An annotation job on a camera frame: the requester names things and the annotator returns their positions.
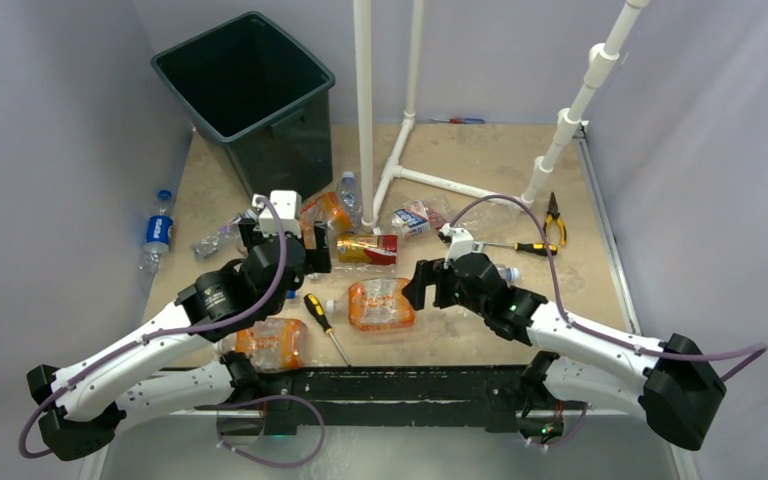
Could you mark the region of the clear Pocari Sweat bottle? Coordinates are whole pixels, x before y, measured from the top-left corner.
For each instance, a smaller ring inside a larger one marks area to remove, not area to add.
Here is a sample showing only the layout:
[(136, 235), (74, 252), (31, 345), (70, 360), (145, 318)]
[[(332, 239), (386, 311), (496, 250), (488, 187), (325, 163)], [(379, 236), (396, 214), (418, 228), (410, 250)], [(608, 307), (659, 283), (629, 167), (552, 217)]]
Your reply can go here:
[(514, 203), (493, 199), (469, 209), (455, 226), (466, 229), (477, 240), (502, 241), (518, 231), (521, 214)]

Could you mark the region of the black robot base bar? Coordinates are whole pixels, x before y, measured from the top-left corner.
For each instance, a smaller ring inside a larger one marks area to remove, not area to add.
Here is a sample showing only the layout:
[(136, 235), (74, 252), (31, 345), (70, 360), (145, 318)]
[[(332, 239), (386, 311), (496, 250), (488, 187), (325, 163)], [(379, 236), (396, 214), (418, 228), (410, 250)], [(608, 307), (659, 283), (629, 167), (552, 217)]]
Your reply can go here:
[(268, 435), (293, 435), (302, 425), (474, 427), (518, 432), (540, 443), (570, 429), (560, 401), (529, 365), (307, 367), (280, 373), (236, 374), (225, 405), (259, 413)]

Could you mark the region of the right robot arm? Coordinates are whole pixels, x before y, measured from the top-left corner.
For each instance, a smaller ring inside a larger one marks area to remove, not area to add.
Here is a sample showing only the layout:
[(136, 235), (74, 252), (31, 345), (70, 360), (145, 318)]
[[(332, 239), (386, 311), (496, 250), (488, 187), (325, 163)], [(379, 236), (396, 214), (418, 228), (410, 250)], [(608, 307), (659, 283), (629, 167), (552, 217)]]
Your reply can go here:
[(422, 260), (402, 294), (411, 307), (463, 307), (497, 336), (537, 348), (521, 377), (528, 407), (578, 402), (643, 420), (667, 442), (697, 451), (726, 395), (691, 339), (662, 341), (561, 314), (547, 297), (512, 285), (484, 254)]

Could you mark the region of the orange label bottle near bin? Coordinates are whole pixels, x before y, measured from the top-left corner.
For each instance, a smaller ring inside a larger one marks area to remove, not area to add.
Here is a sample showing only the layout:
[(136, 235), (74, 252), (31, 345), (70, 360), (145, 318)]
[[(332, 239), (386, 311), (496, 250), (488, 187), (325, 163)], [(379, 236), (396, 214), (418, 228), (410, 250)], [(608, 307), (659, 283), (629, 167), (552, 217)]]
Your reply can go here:
[(300, 211), (299, 224), (307, 239), (313, 239), (314, 224), (326, 226), (329, 239), (353, 228), (352, 219), (334, 191), (326, 192), (307, 202)]

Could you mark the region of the dark green plastic bin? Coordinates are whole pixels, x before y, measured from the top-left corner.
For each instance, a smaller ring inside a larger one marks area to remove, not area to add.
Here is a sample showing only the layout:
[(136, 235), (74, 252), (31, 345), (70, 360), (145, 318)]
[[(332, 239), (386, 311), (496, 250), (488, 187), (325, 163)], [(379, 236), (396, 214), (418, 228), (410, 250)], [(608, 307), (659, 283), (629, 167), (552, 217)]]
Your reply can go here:
[(247, 194), (294, 190), (307, 199), (332, 182), (335, 76), (266, 16), (247, 12), (151, 66)]

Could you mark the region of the red gold label bottle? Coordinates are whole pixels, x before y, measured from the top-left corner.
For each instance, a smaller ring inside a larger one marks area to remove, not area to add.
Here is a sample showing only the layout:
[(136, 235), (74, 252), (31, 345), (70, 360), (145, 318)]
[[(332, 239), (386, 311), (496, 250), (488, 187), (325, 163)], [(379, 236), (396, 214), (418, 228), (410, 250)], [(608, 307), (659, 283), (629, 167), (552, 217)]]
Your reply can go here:
[(341, 263), (392, 266), (398, 260), (396, 235), (343, 234), (337, 238), (337, 258)]

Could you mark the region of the yellow black screwdriver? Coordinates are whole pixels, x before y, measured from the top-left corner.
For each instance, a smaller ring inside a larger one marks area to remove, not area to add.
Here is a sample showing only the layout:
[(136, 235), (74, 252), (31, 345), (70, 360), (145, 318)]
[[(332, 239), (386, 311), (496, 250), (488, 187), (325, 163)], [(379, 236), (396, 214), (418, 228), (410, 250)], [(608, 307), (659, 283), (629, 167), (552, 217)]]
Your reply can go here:
[(344, 349), (340, 345), (340, 342), (336, 337), (333, 327), (329, 323), (325, 308), (323, 307), (322, 303), (313, 294), (306, 294), (303, 297), (303, 303), (308, 313), (313, 317), (316, 323), (321, 327), (323, 332), (331, 339), (341, 359), (344, 361), (344, 363), (347, 366), (350, 366), (351, 362), (348, 356), (346, 355)]

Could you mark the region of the clear small water bottle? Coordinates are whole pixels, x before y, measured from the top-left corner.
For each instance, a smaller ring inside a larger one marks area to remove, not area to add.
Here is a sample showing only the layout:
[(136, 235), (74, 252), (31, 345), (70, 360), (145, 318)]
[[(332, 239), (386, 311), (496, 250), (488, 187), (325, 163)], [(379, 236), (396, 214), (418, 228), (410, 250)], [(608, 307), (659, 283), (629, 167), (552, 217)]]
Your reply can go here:
[(337, 183), (336, 195), (351, 220), (351, 227), (357, 230), (362, 226), (363, 206), (361, 188), (353, 172), (345, 171), (342, 174)]

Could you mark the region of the orange label bottle centre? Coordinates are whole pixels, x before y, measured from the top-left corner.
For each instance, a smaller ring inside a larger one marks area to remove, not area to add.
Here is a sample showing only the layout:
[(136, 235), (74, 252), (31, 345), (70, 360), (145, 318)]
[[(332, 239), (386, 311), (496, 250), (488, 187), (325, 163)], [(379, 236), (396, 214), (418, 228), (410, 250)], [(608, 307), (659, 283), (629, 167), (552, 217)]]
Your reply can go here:
[(338, 300), (327, 300), (327, 314), (345, 318), (359, 331), (411, 328), (416, 312), (402, 290), (409, 280), (401, 277), (370, 278), (355, 282)]

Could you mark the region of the blue white label bottle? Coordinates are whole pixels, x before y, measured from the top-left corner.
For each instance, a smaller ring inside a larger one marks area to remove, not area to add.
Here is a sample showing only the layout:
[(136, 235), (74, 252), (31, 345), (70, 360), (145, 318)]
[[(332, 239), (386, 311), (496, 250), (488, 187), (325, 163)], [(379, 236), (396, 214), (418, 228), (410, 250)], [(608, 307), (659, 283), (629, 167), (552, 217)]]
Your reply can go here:
[(397, 208), (391, 215), (391, 232), (404, 240), (439, 230), (453, 213), (445, 196), (414, 200)]

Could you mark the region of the crushed clear bottle left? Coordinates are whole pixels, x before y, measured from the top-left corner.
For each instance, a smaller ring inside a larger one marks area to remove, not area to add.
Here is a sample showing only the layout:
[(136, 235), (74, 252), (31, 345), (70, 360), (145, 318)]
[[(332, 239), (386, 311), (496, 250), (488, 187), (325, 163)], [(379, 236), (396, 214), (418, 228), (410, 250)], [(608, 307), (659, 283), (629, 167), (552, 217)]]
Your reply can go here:
[(239, 224), (248, 218), (248, 213), (237, 213), (215, 232), (194, 242), (191, 245), (194, 257), (206, 260), (226, 247), (239, 247), (242, 244)]

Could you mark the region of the orange label bottle front left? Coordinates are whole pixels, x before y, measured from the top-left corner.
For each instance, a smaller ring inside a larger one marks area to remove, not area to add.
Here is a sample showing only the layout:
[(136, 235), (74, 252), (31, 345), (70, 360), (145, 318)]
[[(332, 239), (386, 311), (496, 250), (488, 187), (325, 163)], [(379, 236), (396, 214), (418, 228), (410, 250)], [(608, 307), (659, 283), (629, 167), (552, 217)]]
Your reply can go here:
[(301, 320), (267, 318), (220, 340), (216, 356), (242, 353), (263, 373), (297, 370), (307, 363), (308, 337), (309, 328)]

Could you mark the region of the yellow black pliers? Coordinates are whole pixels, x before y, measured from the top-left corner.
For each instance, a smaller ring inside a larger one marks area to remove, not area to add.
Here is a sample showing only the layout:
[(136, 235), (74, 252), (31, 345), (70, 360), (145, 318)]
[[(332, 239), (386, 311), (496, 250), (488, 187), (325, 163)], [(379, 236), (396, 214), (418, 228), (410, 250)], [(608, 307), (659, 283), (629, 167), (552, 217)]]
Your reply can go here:
[(567, 244), (568, 233), (564, 220), (561, 217), (559, 205), (554, 191), (550, 193), (546, 209), (546, 217), (543, 224), (543, 232), (548, 240), (551, 239), (551, 232), (553, 227), (556, 227), (559, 232), (558, 245), (560, 247), (565, 247)]

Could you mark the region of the small red blue screwdriver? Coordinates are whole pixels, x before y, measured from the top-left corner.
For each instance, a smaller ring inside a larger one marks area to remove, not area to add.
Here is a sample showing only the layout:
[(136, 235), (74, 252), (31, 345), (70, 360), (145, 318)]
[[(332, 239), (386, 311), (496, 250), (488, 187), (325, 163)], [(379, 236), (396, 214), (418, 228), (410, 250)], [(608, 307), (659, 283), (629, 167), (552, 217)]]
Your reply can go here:
[(483, 125), (486, 123), (484, 119), (471, 117), (432, 118), (429, 121), (433, 123), (455, 125)]

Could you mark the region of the Pepsi bottle by wall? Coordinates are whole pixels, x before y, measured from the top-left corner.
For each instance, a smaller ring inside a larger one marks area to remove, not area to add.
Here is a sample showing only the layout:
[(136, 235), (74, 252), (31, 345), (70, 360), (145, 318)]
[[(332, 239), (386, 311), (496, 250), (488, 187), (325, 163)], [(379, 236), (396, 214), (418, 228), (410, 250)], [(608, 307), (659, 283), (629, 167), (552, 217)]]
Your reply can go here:
[(148, 216), (143, 244), (140, 269), (155, 274), (161, 264), (162, 257), (170, 251), (174, 220), (173, 195), (166, 189), (159, 190)]

